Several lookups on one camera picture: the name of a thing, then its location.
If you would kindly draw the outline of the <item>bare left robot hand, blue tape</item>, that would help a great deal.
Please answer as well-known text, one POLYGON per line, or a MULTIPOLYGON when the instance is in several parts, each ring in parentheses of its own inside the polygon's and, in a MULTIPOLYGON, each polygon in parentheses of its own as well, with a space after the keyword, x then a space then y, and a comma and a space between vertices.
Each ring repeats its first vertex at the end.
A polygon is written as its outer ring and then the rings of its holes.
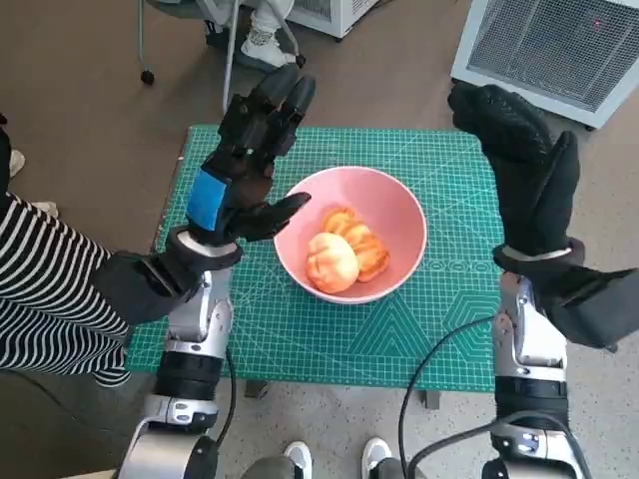
POLYGON ((311 199, 306 192, 274 204, 276 158, 284 157, 316 92, 316 80, 296 65, 266 75, 247 95, 236 94, 218 129, 220 141, 195 177, 187 203, 189 231, 221 246, 239 238, 276 236, 311 199))

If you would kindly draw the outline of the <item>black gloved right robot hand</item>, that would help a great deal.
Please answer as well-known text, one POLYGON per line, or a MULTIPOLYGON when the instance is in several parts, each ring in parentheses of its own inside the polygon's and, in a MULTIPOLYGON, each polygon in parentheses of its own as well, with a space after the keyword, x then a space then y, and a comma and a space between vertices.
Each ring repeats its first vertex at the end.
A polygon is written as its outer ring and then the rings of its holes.
POLYGON ((447 102, 453 125, 478 139, 493 170, 505 245, 530 257, 571 248, 576 136, 554 139, 538 109, 496 85, 457 83, 447 102))

